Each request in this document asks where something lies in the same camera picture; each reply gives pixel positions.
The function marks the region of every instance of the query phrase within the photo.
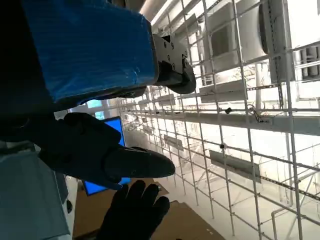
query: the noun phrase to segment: gloved hand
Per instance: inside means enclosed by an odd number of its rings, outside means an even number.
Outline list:
[[[107,211],[96,240],[149,240],[167,214],[169,199],[161,196],[159,188],[138,180],[129,190],[124,185],[118,190]]]

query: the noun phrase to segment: computer monitor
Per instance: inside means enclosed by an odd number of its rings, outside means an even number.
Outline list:
[[[109,125],[110,127],[114,128],[115,130],[119,131],[121,133],[121,140],[119,142],[120,145],[125,145],[125,139],[124,139],[124,132],[122,129],[121,124],[121,118],[119,116],[108,118],[105,120],[102,120],[105,124]],[[130,183],[131,179],[129,177],[123,177],[120,181],[120,184],[127,184]],[[102,191],[107,190],[107,187],[96,185],[92,182],[83,181],[85,192],[88,196],[92,194],[97,194]]]

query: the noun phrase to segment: metal frame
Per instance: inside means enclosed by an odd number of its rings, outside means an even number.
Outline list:
[[[187,20],[187,12],[190,11],[190,9],[192,9],[196,4],[198,4],[201,0],[191,0],[188,2],[188,4],[185,6],[185,2],[184,0],[174,0],[172,1],[172,4],[170,5],[170,8],[172,8],[174,6],[174,4],[177,3],[181,3],[182,5],[182,11],[181,13],[179,13],[178,16],[176,16],[173,19],[173,22],[171,22],[171,19],[169,17],[169,10],[167,9],[167,11],[164,11],[163,15],[159,18],[159,21],[162,21],[164,18],[168,19],[168,26],[166,26],[166,30],[168,30],[170,33],[172,33],[172,27],[175,24],[175,22],[177,22],[178,18],[181,18],[184,22]],[[160,146],[157,142],[157,139],[154,136],[154,143],[151,141],[150,136],[149,136],[149,142],[151,144],[155,144],[156,148],[161,147],[161,151],[162,153],[168,153],[169,156],[172,158],[173,156],[178,158],[179,161],[179,165],[177,166],[179,168],[179,170],[181,171],[181,175],[180,174],[175,174],[174,175],[174,184],[176,187],[179,187],[176,183],[176,176],[181,178],[182,180],[182,188],[183,188],[183,192],[188,196],[190,195],[191,197],[194,196],[195,198],[195,202],[197,205],[201,206],[201,202],[198,198],[198,194],[202,193],[203,195],[207,196],[210,200],[210,206],[206,206],[208,209],[211,210],[211,215],[212,217],[214,217],[214,213],[215,213],[215,207],[218,205],[221,208],[223,208],[224,210],[226,210],[228,212],[228,214],[230,215],[230,232],[232,233],[233,236],[237,236],[237,229],[235,226],[235,220],[240,220],[242,221],[244,224],[246,224],[247,226],[249,226],[250,228],[254,229],[257,232],[257,236],[255,236],[256,238],[254,239],[268,239],[268,240],[277,240],[278,236],[277,236],[277,223],[276,223],[276,219],[279,216],[284,215],[285,213],[293,213],[295,215],[294,221],[297,220],[297,230],[298,230],[298,239],[299,240],[303,240],[303,225],[302,225],[302,220],[303,221],[309,221],[313,224],[315,224],[316,226],[319,227],[320,229],[320,221],[316,220],[314,218],[312,218],[309,215],[305,215],[302,213],[301,208],[304,204],[304,200],[305,197],[307,196],[308,198],[311,198],[313,201],[318,201],[320,203],[319,200],[319,194],[317,193],[317,186],[315,187],[315,191],[316,193],[310,193],[309,189],[311,187],[313,187],[311,185],[312,180],[317,179],[317,175],[320,174],[320,168],[317,164],[314,165],[309,165],[309,164],[304,164],[301,162],[297,162],[297,153],[300,151],[304,151],[306,149],[308,149],[309,147],[304,147],[303,149],[298,149],[296,150],[296,139],[295,139],[295,134],[305,134],[305,135],[312,135],[312,136],[320,136],[320,127],[319,127],[319,114],[320,114],[320,108],[294,108],[293,107],[293,99],[292,99],[292,95],[291,95],[291,85],[296,83],[297,81],[292,81],[296,79],[295,76],[295,69],[296,67],[298,68],[302,68],[302,67],[306,67],[306,66],[311,66],[311,64],[306,63],[306,64],[302,64],[302,65],[296,65],[293,62],[293,58],[292,58],[292,54],[295,51],[299,51],[302,49],[305,49],[307,47],[311,47],[311,46],[319,46],[320,45],[320,41],[317,42],[313,42],[310,44],[306,44],[306,45],[302,45],[299,47],[295,47],[293,48],[292,44],[291,44],[291,39],[289,34],[286,35],[285,38],[285,42],[287,45],[286,49],[283,49],[282,52],[277,53],[277,54],[269,54],[269,55],[265,55],[265,56],[261,56],[255,59],[251,59],[250,61],[244,61],[243,60],[243,54],[242,54],[242,43],[241,43],[241,39],[240,39],[240,30],[239,30],[239,18],[247,13],[248,11],[250,11],[253,8],[258,7],[260,4],[266,2],[267,0],[260,0],[259,2],[257,2],[256,4],[250,6],[247,10],[245,10],[244,12],[241,13],[237,13],[237,6],[236,6],[236,0],[232,0],[232,6],[233,6],[233,13],[234,13],[234,17],[229,21],[229,22],[224,22],[223,24],[230,24],[232,21],[235,23],[235,38],[236,38],[236,48],[234,49],[234,51],[236,51],[238,59],[239,59],[239,63],[234,65],[234,66],[230,66],[226,69],[220,70],[219,72],[208,72],[208,73],[203,73],[201,71],[201,74],[199,77],[197,77],[198,80],[200,79],[204,79],[205,77],[210,77],[212,78],[212,83],[213,83],[213,87],[214,89],[216,89],[217,85],[216,85],[216,74],[220,73],[222,71],[226,71],[232,68],[240,68],[240,73],[241,73],[241,80],[242,80],[242,85],[243,85],[243,89],[244,91],[244,101],[241,101],[242,104],[244,104],[244,108],[243,107],[239,107],[238,109],[232,109],[233,114],[225,114],[223,110],[223,108],[227,108],[228,104],[225,104],[223,102],[219,102],[217,95],[213,94],[212,96],[212,109],[201,109],[202,105],[199,103],[198,98],[201,97],[201,94],[199,93],[199,91],[196,91],[192,94],[188,94],[188,95],[179,95],[179,94],[175,94],[174,99],[176,100],[175,102],[177,103],[177,106],[173,106],[173,104],[170,102],[170,108],[165,109],[163,106],[161,106],[160,104],[160,108],[157,108],[156,104],[159,102],[158,99],[155,98],[154,96],[154,92],[152,92],[151,88],[150,88],[150,92],[151,92],[151,99],[148,100],[146,102],[147,105],[152,105],[153,106],[153,110],[151,110],[150,108],[148,110],[137,110],[136,105],[137,103],[134,102],[128,102],[127,100],[123,100],[121,101],[120,105],[121,105],[121,110],[122,113],[124,114],[132,114],[138,117],[146,117],[148,119],[154,120],[152,123],[156,122],[156,126],[152,125],[151,128],[153,130],[153,132],[158,132],[159,137],[160,137]],[[212,0],[213,7],[208,7],[207,3],[208,1],[206,0],[202,0],[202,4],[203,4],[203,8],[204,13],[201,16],[198,16],[198,19],[202,19],[204,20],[204,28],[206,30],[206,34],[202,35],[201,37],[197,36],[196,37],[196,41],[195,42],[190,42],[189,37],[189,31],[188,31],[188,26],[185,24],[185,36],[186,38],[186,48],[188,50],[188,58],[189,58],[189,62],[193,67],[197,67],[197,66],[203,66],[205,63],[207,63],[208,61],[210,62],[212,69],[214,68],[214,61],[216,61],[216,59],[210,57],[209,59],[205,59],[205,60],[201,60],[201,58],[199,57],[199,61],[193,61],[192,60],[192,48],[194,47],[198,47],[198,43],[200,43],[201,41],[203,41],[205,38],[210,38],[210,32],[208,32],[208,26],[207,26],[207,21],[208,21],[208,11],[210,10],[211,12],[214,10],[214,6],[216,6],[218,3],[222,2],[221,0],[218,1],[214,1]],[[290,33],[290,26],[289,26],[289,22],[288,22],[288,16],[287,16],[287,6],[286,6],[286,2],[285,0],[281,0],[281,10],[282,10],[282,16],[279,17],[279,21],[283,21],[284,24],[284,28],[286,30],[287,33]],[[213,56],[213,50],[212,47],[210,46],[210,56]],[[265,60],[270,60],[273,58],[276,58],[278,56],[286,56],[286,78],[285,78],[285,82],[281,83],[281,85],[279,84],[270,84],[270,85],[261,85],[261,86],[255,86],[255,87],[247,87],[247,83],[246,83],[246,79],[245,79],[245,71],[244,68],[247,65],[250,64],[255,64],[261,61],[265,61]],[[284,91],[283,93],[283,107],[279,108],[279,109],[273,109],[273,108],[269,108],[269,109],[256,109],[257,112],[259,113],[269,113],[269,115],[264,115],[263,119],[266,121],[270,121],[272,123],[266,123],[266,124],[258,124],[255,122],[255,118],[252,115],[252,110],[251,110],[251,102],[249,103],[247,101],[247,91],[257,91],[257,90],[263,90],[263,89],[269,89],[269,88],[281,88],[282,89],[286,89],[286,91]],[[160,97],[162,95],[162,90],[164,88],[163,87],[158,87],[159,90],[159,94]],[[189,109],[190,105],[187,105],[186,103],[188,102],[188,100],[190,99],[194,99],[195,101],[195,105],[192,106],[192,109]],[[163,119],[164,120],[164,127],[165,129],[161,128],[160,123],[159,123],[159,119]],[[173,121],[173,131],[172,130],[168,130],[168,126],[166,123],[166,120],[172,120]],[[183,123],[184,129],[182,128],[178,128],[176,127],[177,121],[181,121]],[[190,133],[190,129],[188,128],[188,124],[187,123],[197,123],[199,126],[199,135],[197,136],[191,136]],[[147,123],[144,123],[147,126],[150,127],[149,122],[147,121]],[[205,139],[203,131],[204,131],[204,127],[203,124],[209,124],[209,125],[215,125],[218,127],[218,132],[220,135],[220,139],[218,142],[217,140],[212,141],[211,139]],[[224,132],[224,126],[231,126],[231,127],[238,127],[238,128],[244,128],[246,129],[246,133],[247,136],[241,136],[243,140],[248,141],[248,149],[244,149],[244,148],[240,148],[240,147],[235,147],[232,145],[225,145],[225,136],[226,133]],[[272,153],[270,154],[263,154],[257,151],[253,150],[253,143],[252,143],[252,130],[253,129],[258,129],[258,130],[265,130],[265,131],[273,131],[273,132],[284,132],[285,133],[285,140],[286,140],[286,144],[283,146],[286,150],[286,156],[283,156],[283,158],[280,157],[276,157],[276,156],[272,156]],[[186,146],[183,146],[183,149],[186,150],[186,153],[188,155],[188,157],[185,157],[183,155],[180,154],[179,151],[177,151],[176,153],[172,151],[172,146],[168,146],[168,148],[166,148],[165,146],[163,146],[162,144],[162,133],[166,133],[168,135],[172,134],[176,137],[176,139],[178,139],[178,137],[182,137],[186,140]],[[201,152],[198,152],[198,149],[191,149],[192,148],[192,144],[193,141],[199,141],[200,145],[199,145],[199,149],[201,149]],[[207,163],[207,160],[210,159],[210,156],[208,156],[207,149],[206,146],[210,146],[213,145],[215,147],[218,146],[224,146],[221,147],[221,151],[224,158],[224,173],[223,175],[217,173],[215,170],[211,169],[211,166]],[[247,155],[249,155],[249,159],[250,159],[250,163],[252,166],[252,187],[248,187],[244,184],[241,184],[235,180],[232,179],[232,177],[230,176],[231,173],[227,170],[227,154],[226,151],[228,151],[228,149],[233,150],[233,151],[239,151],[240,153],[245,153]],[[204,164],[199,164],[199,162],[195,162],[193,160],[193,156],[197,156],[197,157],[201,157],[204,160]],[[264,192],[259,192],[259,188],[257,187],[257,179],[258,176],[255,173],[255,157],[262,157],[262,158],[266,158],[267,160],[265,160],[264,162],[260,162],[260,165],[269,163],[271,161],[274,161],[275,163],[283,163],[286,164],[284,165],[288,171],[289,176],[285,178],[285,180],[277,180],[277,179],[271,179],[269,177],[261,177],[261,180],[264,183],[271,183],[274,184],[275,186],[280,186],[281,188],[284,188],[286,190],[290,191],[290,196],[288,197],[289,199],[289,204],[284,204],[282,203],[280,200],[274,200],[273,198],[270,198],[268,195],[266,195]],[[183,172],[183,168],[181,165],[182,161],[187,161],[188,163],[190,163],[191,166],[191,172],[188,172],[188,174],[192,175],[192,181],[189,180],[191,178],[186,179],[185,173]],[[203,181],[207,181],[207,188],[205,190],[208,190],[208,192],[204,191],[203,189],[201,189],[200,187],[197,186],[197,181],[195,178],[195,172],[194,172],[194,168],[200,168],[201,170],[203,170],[204,172],[204,179]],[[307,175],[304,175],[303,177],[301,177],[301,174],[303,173],[303,171],[301,171],[299,168],[304,168],[306,171],[307,170],[312,170],[314,172],[308,173]],[[211,185],[210,185],[210,175],[213,175],[215,177],[219,177],[220,179],[225,181],[225,186],[224,187],[219,187],[218,189],[215,189],[214,191],[211,191]],[[299,184],[301,184],[301,181],[303,181],[304,179],[306,179],[307,177],[310,178],[306,188],[303,190],[301,189],[301,187],[299,188]],[[193,187],[194,189],[194,194],[193,191],[190,194],[188,191],[186,191],[186,184],[189,184],[190,186]],[[246,197],[245,199],[241,199],[241,200],[237,200],[235,201],[234,199],[232,200],[231,198],[231,188],[232,186],[237,186],[240,189],[252,194],[252,196],[250,197]],[[218,198],[214,198],[213,196],[217,196],[219,194],[219,191],[225,190],[226,194],[227,194],[227,200],[225,202],[221,202]],[[252,211],[255,211],[255,215],[256,215],[256,219],[255,219],[255,224],[252,224],[252,222],[249,222],[247,219],[245,219],[243,216],[240,216],[239,213],[237,212],[236,206],[238,204],[242,204],[245,201],[254,201],[254,205],[252,202]],[[269,203],[278,206],[279,209],[275,210],[275,211],[271,211],[269,214],[269,219],[262,220],[262,216],[261,216],[261,209],[260,209],[260,201],[259,200],[265,200],[268,201]],[[272,221],[272,233],[266,233],[263,230],[263,225],[268,222],[268,221]]]

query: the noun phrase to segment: metal pipe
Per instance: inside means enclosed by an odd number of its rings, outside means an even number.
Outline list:
[[[312,175],[312,177],[310,178],[310,181],[308,183],[308,186],[306,187],[305,191],[307,192],[311,186],[311,183],[312,183],[312,179],[314,178],[314,175]],[[302,206],[304,204],[304,201],[305,201],[305,198],[306,196],[303,195],[302,198],[301,198],[301,201],[300,201],[300,206]],[[290,228],[289,228],[289,231],[285,237],[285,240],[288,240],[290,238],[290,235],[292,233],[292,230],[294,229],[294,226],[295,226],[295,223],[296,223],[296,217],[294,218],[294,220],[292,221],[291,225],[290,225]]]
[[[204,9],[204,27],[205,27],[205,31],[206,33],[208,33],[208,12],[207,12],[207,3],[205,0],[202,0],[202,4],[203,4],[203,9]],[[206,34],[207,36],[207,41],[208,43],[210,43],[210,36],[209,34]],[[212,49],[212,45],[209,44],[209,51],[210,51],[210,56],[214,55],[213,49]],[[211,68],[214,70],[215,66],[214,66],[214,61],[211,60]],[[216,76],[215,73],[212,73],[212,81],[213,81],[213,86],[214,86],[214,91],[217,92],[217,84],[216,84]],[[197,110],[199,110],[199,105],[198,105],[198,98],[196,97],[196,108]],[[224,145],[224,137],[223,137],[223,130],[222,130],[222,125],[221,125],[221,116],[220,116],[220,108],[219,108],[219,102],[218,102],[218,97],[215,94],[214,95],[214,101],[215,101],[215,105],[216,105],[216,109],[217,109],[217,121],[218,121],[218,125],[219,125],[219,132],[220,132],[220,140],[221,140],[221,144]],[[205,155],[205,146],[204,146],[204,138],[202,136],[202,131],[200,132],[201,134],[201,141],[202,141],[202,145],[203,145],[203,154]],[[229,212],[230,212],[230,222],[231,222],[231,230],[232,230],[232,236],[235,236],[235,226],[234,226],[234,219],[233,219],[233,215],[232,215],[232,205],[231,205],[231,194],[230,194],[230,187],[229,187],[229,182],[228,182],[228,171],[227,171],[227,158],[226,153],[225,153],[225,148],[222,148],[222,154],[223,154],[223,164],[224,164],[224,174],[225,174],[225,178],[226,178],[226,190],[227,190],[227,196],[228,196],[228,205],[229,205]]]
[[[256,181],[256,173],[255,173],[255,162],[254,162],[254,155],[253,155],[253,148],[252,148],[251,130],[249,128],[250,122],[249,122],[249,108],[248,108],[248,101],[247,101],[247,83],[246,83],[244,66],[243,66],[244,60],[243,60],[241,40],[240,40],[239,19],[238,19],[238,14],[237,14],[236,1],[232,0],[232,3],[233,3],[233,13],[235,16],[235,31],[236,31],[235,38],[236,38],[236,45],[238,48],[237,55],[238,55],[238,61],[240,63],[241,78],[242,78],[243,89],[244,89],[245,120],[247,123],[248,143],[249,143],[250,160],[251,160],[251,166],[252,166],[252,180],[253,180],[253,191],[254,191],[257,228],[258,228],[259,240],[262,240],[261,222],[260,222],[260,213],[259,213],[259,201],[258,201],[258,193],[257,193],[257,181]]]
[[[183,0],[180,0],[181,2],[181,5],[182,5],[182,12],[183,12],[183,20],[184,22],[186,22],[186,12],[185,12],[185,6],[184,6],[184,1]],[[186,42],[187,42],[187,45],[188,45],[188,50],[189,50],[189,59],[190,59],[190,62],[192,63],[192,54],[191,54],[191,48],[190,48],[190,42],[189,42],[189,31],[188,31],[188,26],[185,24],[185,31],[186,31]],[[199,108],[198,107],[198,99],[196,98],[195,99],[196,101],[196,105],[197,105],[197,109]],[[200,127],[200,135],[201,135],[201,139],[203,140],[203,136],[202,136],[202,128],[201,128],[201,124],[199,123],[199,127]],[[204,143],[202,142],[202,148],[203,148],[203,153],[205,152],[205,146],[204,146]],[[214,215],[214,208],[213,208],[213,205],[212,205],[212,198],[211,198],[211,187],[210,187],[210,181],[209,181],[209,175],[208,175],[208,166],[207,166],[207,161],[206,161],[206,158],[204,158],[204,164],[205,164],[205,171],[206,171],[206,179],[207,179],[207,183],[208,183],[208,192],[209,192],[209,196],[210,196],[210,207],[211,207],[211,214],[212,214],[212,218],[214,219],[215,218],[215,215]]]
[[[284,39],[286,46],[292,49],[292,42],[290,36],[290,24],[287,22],[287,17],[285,16],[285,11],[288,10],[285,8],[284,0],[281,0],[281,10],[282,10],[282,21],[284,25]],[[302,232],[302,222],[301,222],[301,209],[300,209],[300,196],[299,196],[299,180],[298,180],[298,171],[297,171],[297,157],[296,157],[296,144],[295,144],[295,132],[294,132],[294,117],[292,111],[292,98],[291,98],[291,86],[290,80],[296,79],[295,66],[293,62],[292,52],[286,54],[286,92],[288,99],[288,115],[289,115],[289,128],[290,128],[290,140],[291,140],[291,151],[292,151],[292,163],[293,163],[293,182],[295,187],[295,202],[296,202],[296,213],[297,213],[297,223],[298,223],[298,232],[299,232],[299,240],[303,240],[303,232]]]

